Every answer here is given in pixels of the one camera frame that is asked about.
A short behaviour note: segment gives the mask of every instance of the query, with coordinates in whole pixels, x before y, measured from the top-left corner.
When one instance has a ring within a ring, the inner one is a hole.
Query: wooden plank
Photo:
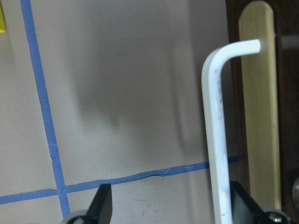
[[[261,53],[241,57],[250,194],[261,206],[281,208],[277,75],[273,10],[253,1],[239,19],[240,40],[259,39]]]

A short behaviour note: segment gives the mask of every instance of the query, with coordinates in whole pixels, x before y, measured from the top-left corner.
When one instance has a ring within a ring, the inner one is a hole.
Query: blue painter's tape
[[[238,156],[231,156],[228,158],[228,163],[234,163],[238,162]],[[132,176],[127,176],[123,178],[118,179],[111,179],[111,180],[97,180],[97,181],[90,181],[85,183],[78,183],[73,185],[66,186],[67,193],[82,191],[82,190],[88,190],[93,188],[98,188],[101,184],[104,183],[110,183],[110,184],[118,184],[118,183],[125,183],[125,182],[131,182],[136,180],[141,180],[144,178],[148,178],[151,176],[169,176],[169,175],[177,175],[177,174],[183,174],[188,173],[192,171],[202,170],[209,168],[209,162],[200,162],[195,163],[187,166],[181,166],[181,167],[172,167],[168,169],[161,169],[161,170],[153,170],[148,172],[139,173]]]
[[[70,207],[69,207],[69,202],[65,190],[64,177],[63,177],[63,172],[62,172],[60,158],[59,158],[59,152],[58,152],[57,141],[56,141],[56,136],[54,131],[54,125],[52,121],[46,83],[43,75],[41,57],[39,54],[39,49],[37,44],[36,30],[34,26],[31,4],[30,4],[30,0],[20,0],[20,1],[21,1],[21,8],[23,13],[27,40],[29,44],[33,72],[36,80],[38,97],[41,103],[43,123],[45,126],[49,151],[52,158],[52,167],[53,167],[53,172],[54,172],[54,177],[55,177],[55,182],[57,187],[57,194],[59,197],[62,215],[63,217],[65,217],[70,213]]]
[[[26,201],[42,197],[50,197],[54,195],[57,195],[57,191],[51,189],[44,189],[15,195],[0,196],[0,204]]]

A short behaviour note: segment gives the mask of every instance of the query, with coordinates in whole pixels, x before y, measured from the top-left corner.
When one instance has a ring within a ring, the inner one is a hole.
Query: dark brown wood panel
[[[226,0],[230,42],[239,41],[238,20],[252,0]],[[299,0],[265,0],[275,14],[282,208],[299,223],[292,204],[292,185],[299,177]],[[249,190],[241,61],[231,60],[240,171]]]

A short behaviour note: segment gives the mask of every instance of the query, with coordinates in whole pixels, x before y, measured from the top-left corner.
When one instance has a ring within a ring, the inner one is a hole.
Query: curved white bar
[[[213,51],[202,68],[201,86],[204,103],[206,138],[212,182],[216,224],[232,224],[228,174],[228,156],[221,89],[221,70],[233,57],[260,52],[259,40],[231,43]]]

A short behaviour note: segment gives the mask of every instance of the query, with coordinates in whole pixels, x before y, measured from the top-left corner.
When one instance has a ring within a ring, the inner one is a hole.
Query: white handle
[[[213,51],[202,68],[201,86],[216,224],[232,224],[221,70],[233,57],[260,52],[259,40],[231,43]]]

